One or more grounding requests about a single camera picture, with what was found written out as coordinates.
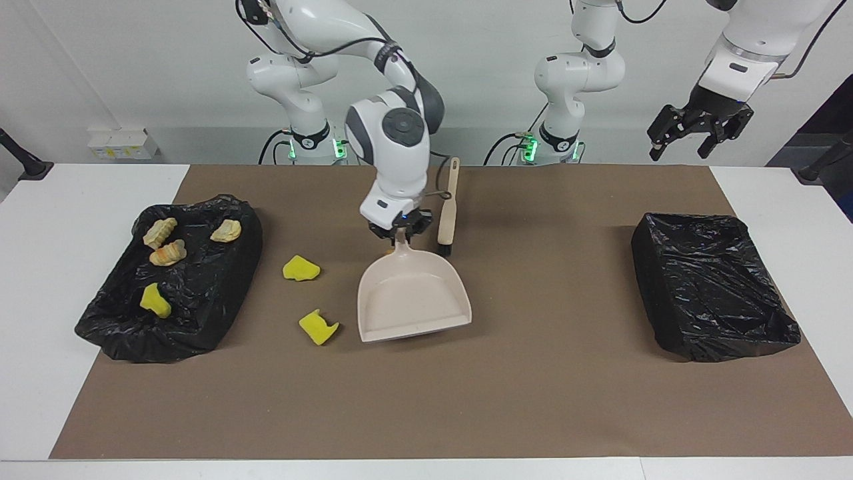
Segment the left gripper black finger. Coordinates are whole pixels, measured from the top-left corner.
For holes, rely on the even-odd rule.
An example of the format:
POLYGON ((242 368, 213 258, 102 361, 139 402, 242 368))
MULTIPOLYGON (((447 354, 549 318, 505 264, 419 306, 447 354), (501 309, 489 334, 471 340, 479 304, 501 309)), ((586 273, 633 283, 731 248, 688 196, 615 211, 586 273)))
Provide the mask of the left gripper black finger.
POLYGON ((700 131, 707 133, 708 136, 698 147, 700 158, 707 159, 717 145, 737 139, 753 115, 754 111, 751 107, 741 107, 735 115, 725 119, 706 113, 700 122, 700 131))
POLYGON ((683 107, 662 107, 648 128, 651 142, 649 151, 652 161, 659 161, 664 150, 674 141, 683 139, 694 132, 697 110, 683 107))

